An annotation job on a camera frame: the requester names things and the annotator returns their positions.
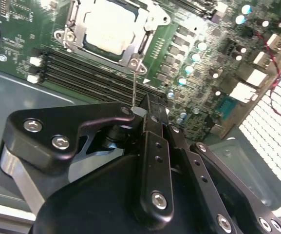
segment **hole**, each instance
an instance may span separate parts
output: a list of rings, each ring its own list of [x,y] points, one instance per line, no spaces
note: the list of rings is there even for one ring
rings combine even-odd
[[[155,156],[155,160],[159,163],[163,162],[163,159],[161,159],[159,156]]]
[[[161,149],[161,148],[162,148],[162,146],[160,145],[160,143],[159,143],[159,142],[156,142],[156,143],[155,143],[155,146],[156,146],[156,147],[158,147],[159,149]]]
[[[151,119],[156,123],[159,122],[159,119],[157,118],[157,116],[151,116]]]
[[[207,183],[208,180],[204,177],[204,176],[201,176],[201,179],[203,180],[203,182]]]

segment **cpu socket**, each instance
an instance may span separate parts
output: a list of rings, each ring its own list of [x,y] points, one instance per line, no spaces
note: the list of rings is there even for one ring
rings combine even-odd
[[[67,51],[124,73],[145,74],[153,35],[169,15],[152,0],[72,0],[64,30],[54,38]]]

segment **probe wire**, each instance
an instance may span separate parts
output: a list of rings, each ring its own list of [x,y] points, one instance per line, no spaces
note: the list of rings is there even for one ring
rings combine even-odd
[[[278,86],[278,84],[281,81],[281,71],[280,71],[279,66],[278,66],[278,64],[276,62],[276,58],[274,57],[274,55],[273,55],[273,53],[272,53],[272,51],[271,51],[271,49],[270,49],[266,39],[258,32],[256,33],[256,35],[258,36],[259,39],[261,39],[263,41],[263,43],[264,43],[268,53],[270,54],[270,57],[272,59],[272,63],[275,65],[276,70],[277,70],[277,78],[271,84],[271,87],[270,87],[270,107],[274,111],[274,113],[276,113],[277,115],[281,116],[281,113],[279,113],[279,111],[276,108],[274,108],[274,106],[273,106],[273,99],[272,99],[272,94],[274,93],[276,87]]]

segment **robotic arm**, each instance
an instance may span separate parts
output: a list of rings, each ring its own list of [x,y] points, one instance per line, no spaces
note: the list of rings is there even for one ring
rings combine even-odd
[[[79,139],[87,137],[86,143]],[[78,152],[124,155],[68,182]],[[24,110],[6,122],[0,185],[24,198],[31,234],[280,234],[281,222],[161,100]]]

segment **black metal bracket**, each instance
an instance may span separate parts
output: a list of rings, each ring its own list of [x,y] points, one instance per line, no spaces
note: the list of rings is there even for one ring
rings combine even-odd
[[[122,163],[137,165],[128,169],[128,174],[137,172],[133,179],[133,213],[141,227],[146,227],[144,233],[148,230],[167,233],[168,226],[174,226],[175,211],[182,209],[174,207],[176,192],[171,167],[177,166],[189,187],[189,200],[195,205],[196,210],[185,209],[185,212],[194,213],[194,219],[189,222],[196,224],[197,233],[281,233],[279,219],[205,145],[197,143],[191,148],[194,152],[189,150],[184,134],[168,124],[159,98],[147,95],[138,108],[139,112],[134,114],[125,105],[113,102],[12,113],[0,148],[0,184],[22,195],[34,207],[35,214],[41,207],[42,213],[46,213],[50,209],[46,200],[55,197],[56,203],[63,194],[70,196],[72,192],[68,188],[81,188],[78,193],[83,190],[82,182],[62,187],[67,183],[66,171],[80,150],[79,138],[87,136],[85,151],[98,154],[100,150],[110,152],[120,147],[125,149]],[[113,165],[122,170],[118,161]],[[24,169],[28,180],[9,170],[12,167]],[[91,178],[95,176],[100,177],[96,172]],[[46,179],[47,183],[43,184],[47,187],[55,184],[52,190],[42,189]],[[217,187],[217,181],[223,181],[226,186]],[[28,182],[32,184],[31,189],[27,189]],[[88,179],[87,186],[91,184],[92,179]],[[36,204],[35,194],[41,198]],[[43,230],[44,221],[40,222],[35,230]]]

